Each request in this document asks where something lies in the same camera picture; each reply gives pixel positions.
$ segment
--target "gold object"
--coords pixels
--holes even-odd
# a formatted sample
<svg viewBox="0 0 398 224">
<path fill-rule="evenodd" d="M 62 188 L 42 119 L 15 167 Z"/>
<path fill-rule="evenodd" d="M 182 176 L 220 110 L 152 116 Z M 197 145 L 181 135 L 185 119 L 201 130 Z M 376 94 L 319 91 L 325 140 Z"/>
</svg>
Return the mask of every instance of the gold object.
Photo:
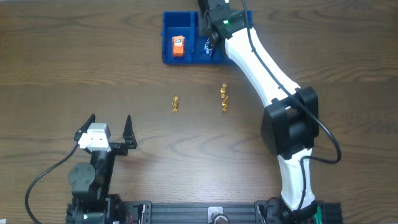
<svg viewBox="0 0 398 224">
<path fill-rule="evenodd" d="M 228 101 L 227 101 L 228 98 L 229 98 L 229 96 L 226 96 L 225 99 L 223 100 L 223 102 L 221 103 L 221 105 L 223 106 L 223 112 L 224 113 L 226 112 L 226 109 L 228 107 Z"/>
<path fill-rule="evenodd" d="M 173 103 L 172 103 L 172 106 L 173 106 L 173 113 L 178 113 L 178 100 L 179 100 L 179 98 L 178 98 L 178 96 L 174 96 L 173 97 Z"/>
<path fill-rule="evenodd" d="M 227 88 L 227 87 L 228 87 L 227 84 L 226 84 L 226 83 L 223 83 L 223 87 L 221 87 L 221 89 L 220 89 L 220 93 L 221 93 L 221 98 L 222 98 L 222 99 L 225 98 L 225 95 L 226 95 L 226 88 Z"/>
</svg>

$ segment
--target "wooden table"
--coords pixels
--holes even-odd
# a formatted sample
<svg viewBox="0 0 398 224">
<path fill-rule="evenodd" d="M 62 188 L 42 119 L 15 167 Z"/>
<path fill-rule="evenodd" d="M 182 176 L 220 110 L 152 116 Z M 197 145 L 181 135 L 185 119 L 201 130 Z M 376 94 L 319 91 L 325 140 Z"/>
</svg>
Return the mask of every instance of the wooden table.
<svg viewBox="0 0 398 224">
<path fill-rule="evenodd" d="M 240 1 L 233 1 L 241 8 Z M 345 223 L 398 221 L 397 1 L 252 0 L 259 37 L 280 68 L 319 96 L 343 149 L 311 162 L 317 200 L 341 202 Z M 138 150 L 116 159 L 111 193 L 153 202 L 253 202 L 278 196 L 277 159 L 260 136 L 262 103 L 236 66 L 162 63 L 162 11 L 195 0 L 0 3 L 0 218 L 32 223 L 32 180 L 72 149 L 97 115 L 113 141 L 132 116 Z M 229 84 L 229 109 L 219 90 Z M 172 98 L 180 112 L 172 114 Z M 334 158 L 324 133 L 316 156 Z M 33 189 L 43 223 L 62 223 L 78 151 Z"/>
</svg>

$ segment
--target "blue box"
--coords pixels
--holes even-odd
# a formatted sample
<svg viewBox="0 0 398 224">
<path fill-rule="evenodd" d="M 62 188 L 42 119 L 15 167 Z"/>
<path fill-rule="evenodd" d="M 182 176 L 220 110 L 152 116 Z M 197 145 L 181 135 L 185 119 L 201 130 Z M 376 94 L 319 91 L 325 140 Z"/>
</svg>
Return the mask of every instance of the blue box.
<svg viewBox="0 0 398 224">
<path fill-rule="evenodd" d="M 249 20 L 252 21 L 252 12 L 248 11 Z M 172 37 L 182 35 L 185 37 L 184 57 L 172 56 Z M 166 64 L 218 64 L 233 63 L 231 59 L 216 48 L 212 58 L 202 57 L 201 53 L 207 41 L 206 36 L 199 36 L 198 12 L 163 12 L 162 31 L 162 57 Z"/>
</svg>

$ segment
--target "wood grain surface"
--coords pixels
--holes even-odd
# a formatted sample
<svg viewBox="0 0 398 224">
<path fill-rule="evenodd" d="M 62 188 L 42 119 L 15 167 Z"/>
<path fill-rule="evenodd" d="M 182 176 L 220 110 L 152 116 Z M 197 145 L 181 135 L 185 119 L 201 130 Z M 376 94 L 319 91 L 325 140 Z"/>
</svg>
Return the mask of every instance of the wood grain surface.
<svg viewBox="0 0 398 224">
<path fill-rule="evenodd" d="M 241 8 L 240 1 L 232 5 Z M 398 222 L 398 1 L 251 0 L 264 47 L 339 140 L 335 166 L 311 162 L 317 200 L 345 223 Z M 260 137 L 260 98 L 236 66 L 162 63 L 162 11 L 196 0 L 0 2 L 0 219 L 32 223 L 29 184 L 72 149 L 97 115 L 121 141 L 132 116 L 138 150 L 116 159 L 111 193 L 153 202 L 253 202 L 278 196 L 277 159 Z M 229 84 L 229 109 L 219 89 Z M 180 111 L 172 114 L 172 98 Z M 328 138 L 316 156 L 334 158 Z M 42 223 L 63 223 L 78 151 L 33 189 Z"/>
</svg>

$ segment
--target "wooden tabletop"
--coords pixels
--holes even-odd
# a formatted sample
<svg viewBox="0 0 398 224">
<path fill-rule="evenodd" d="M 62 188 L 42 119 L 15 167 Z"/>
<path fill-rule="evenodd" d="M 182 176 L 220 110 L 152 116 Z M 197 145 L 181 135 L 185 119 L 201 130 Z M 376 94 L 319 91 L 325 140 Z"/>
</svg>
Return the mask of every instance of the wooden tabletop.
<svg viewBox="0 0 398 224">
<path fill-rule="evenodd" d="M 341 144 L 339 164 L 311 162 L 316 199 L 341 202 L 345 223 L 398 221 L 398 2 L 252 0 L 248 8 L 279 67 L 316 90 L 319 117 Z M 264 108 L 244 73 L 162 62 L 162 12 L 197 10 L 196 0 L 0 3 L 0 219 L 32 223 L 29 184 L 71 151 L 92 113 L 112 141 L 123 140 L 132 116 L 138 149 L 116 158 L 110 190 L 123 200 L 280 194 L 277 159 L 260 136 Z M 324 133 L 313 154 L 335 158 Z M 89 159 L 78 151 L 36 184 L 29 201 L 41 222 L 64 222 L 68 173 Z"/>
</svg>

